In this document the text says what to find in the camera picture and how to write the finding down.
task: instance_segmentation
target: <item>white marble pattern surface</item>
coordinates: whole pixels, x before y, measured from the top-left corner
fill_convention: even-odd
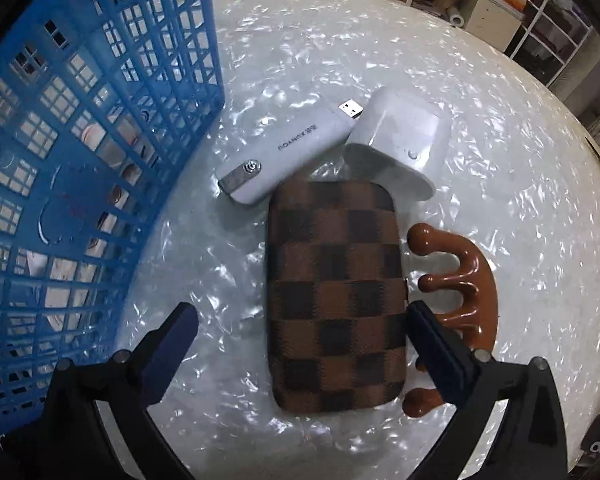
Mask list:
[[[150,409],[202,480],[405,479],[454,408],[421,419],[400,402],[294,417],[270,394],[263,313],[266,203],[220,196],[214,168],[309,106],[317,92],[365,103],[400,84],[449,110],[452,138],[432,200],[395,196],[400,234],[416,221],[471,238],[490,261],[500,298],[494,355],[547,358],[566,422],[571,465],[600,409],[600,167],[581,124],[547,89],[481,40],[389,0],[214,0],[227,93],[221,125],[191,159],[136,271],[118,346],[132,348],[179,301],[200,334],[163,402]],[[347,176],[336,150],[315,178]],[[417,277],[449,269],[444,254],[404,247]],[[458,304],[453,293],[426,300]],[[410,352],[408,387],[426,384]],[[495,435],[494,410],[466,474]]]

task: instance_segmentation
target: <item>metal clip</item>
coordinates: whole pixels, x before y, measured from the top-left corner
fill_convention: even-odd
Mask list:
[[[259,161],[251,158],[244,164],[235,168],[231,173],[222,177],[218,181],[218,186],[220,186],[220,189],[225,193],[231,194],[259,174],[261,169],[262,165]]]

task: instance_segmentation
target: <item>white usb power bank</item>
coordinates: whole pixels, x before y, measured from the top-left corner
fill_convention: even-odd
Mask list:
[[[223,163],[216,177],[222,191],[236,202],[259,202],[307,162],[349,137],[362,113],[353,100],[339,107],[324,99]]]

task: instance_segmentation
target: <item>brown checkered case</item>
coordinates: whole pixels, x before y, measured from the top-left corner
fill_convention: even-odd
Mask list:
[[[369,182],[289,181],[267,226],[269,370],[278,405],[339,412],[394,400],[406,375],[394,202]]]

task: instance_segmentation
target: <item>screw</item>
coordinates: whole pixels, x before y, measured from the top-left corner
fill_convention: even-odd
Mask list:
[[[491,354],[483,348],[474,350],[474,357],[481,363],[488,363],[491,361]]]
[[[68,357],[64,357],[58,361],[58,364],[56,364],[56,370],[58,370],[59,372],[65,372],[73,363],[74,362],[71,361],[71,359],[69,359]]]
[[[260,165],[260,163],[257,160],[247,160],[247,162],[244,163],[244,171],[246,171],[247,173],[255,173],[256,171],[260,171],[260,168],[262,166]]]
[[[549,363],[542,357],[534,357],[531,359],[531,362],[538,367],[539,370],[546,370],[549,367]]]
[[[113,354],[112,359],[115,363],[121,365],[129,361],[130,357],[131,352],[129,350],[118,350],[115,354]]]

